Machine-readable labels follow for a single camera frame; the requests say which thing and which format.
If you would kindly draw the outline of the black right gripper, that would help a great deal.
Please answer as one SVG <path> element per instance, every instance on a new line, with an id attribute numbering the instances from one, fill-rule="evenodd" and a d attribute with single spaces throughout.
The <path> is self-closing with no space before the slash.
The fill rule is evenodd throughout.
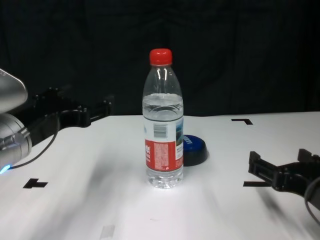
<path id="1" fill-rule="evenodd" d="M 278 192 L 288 192 L 304 197 L 307 188 L 320 177 L 320 156 L 300 148 L 297 161 L 276 166 L 261 159 L 255 151 L 251 151 L 248 172 Z"/>

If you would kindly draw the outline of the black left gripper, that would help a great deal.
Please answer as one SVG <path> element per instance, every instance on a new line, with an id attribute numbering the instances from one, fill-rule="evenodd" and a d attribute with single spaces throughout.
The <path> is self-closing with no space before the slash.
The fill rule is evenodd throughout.
<path id="1" fill-rule="evenodd" d="M 49 87 L 33 97 L 33 107 L 23 111 L 23 124 L 30 132 L 33 146 L 56 132 L 71 128 L 87 128 L 93 122 L 114 114 L 114 95 L 86 108 L 64 96 L 71 86 Z"/>

